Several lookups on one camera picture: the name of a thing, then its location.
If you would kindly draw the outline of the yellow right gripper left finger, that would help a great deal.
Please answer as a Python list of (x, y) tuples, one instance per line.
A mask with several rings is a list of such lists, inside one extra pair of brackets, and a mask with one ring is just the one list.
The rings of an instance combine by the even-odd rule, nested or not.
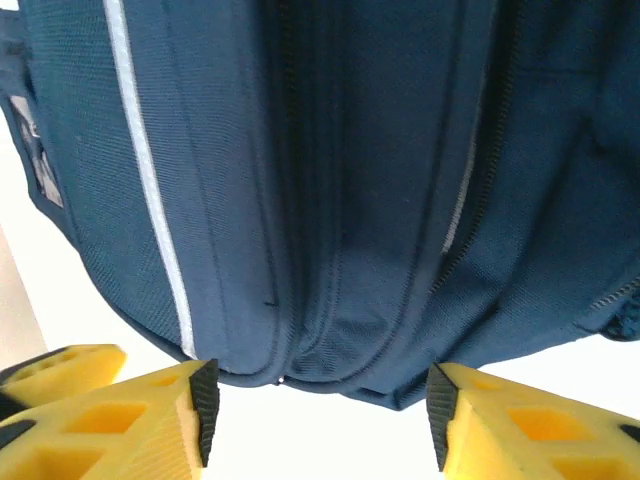
[(216, 361), (188, 361), (0, 422), (0, 480), (201, 480)]

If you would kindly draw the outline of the navy blue backpack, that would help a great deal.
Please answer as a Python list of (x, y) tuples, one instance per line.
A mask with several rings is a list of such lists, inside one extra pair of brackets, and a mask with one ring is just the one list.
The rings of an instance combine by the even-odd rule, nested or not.
[(640, 340), (640, 0), (18, 0), (0, 108), (103, 298), (393, 410)]

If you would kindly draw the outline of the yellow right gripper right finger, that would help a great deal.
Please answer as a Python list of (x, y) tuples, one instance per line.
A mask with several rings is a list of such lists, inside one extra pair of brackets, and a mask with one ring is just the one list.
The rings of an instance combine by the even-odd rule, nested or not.
[(640, 420), (455, 363), (426, 405), (445, 480), (640, 480)]

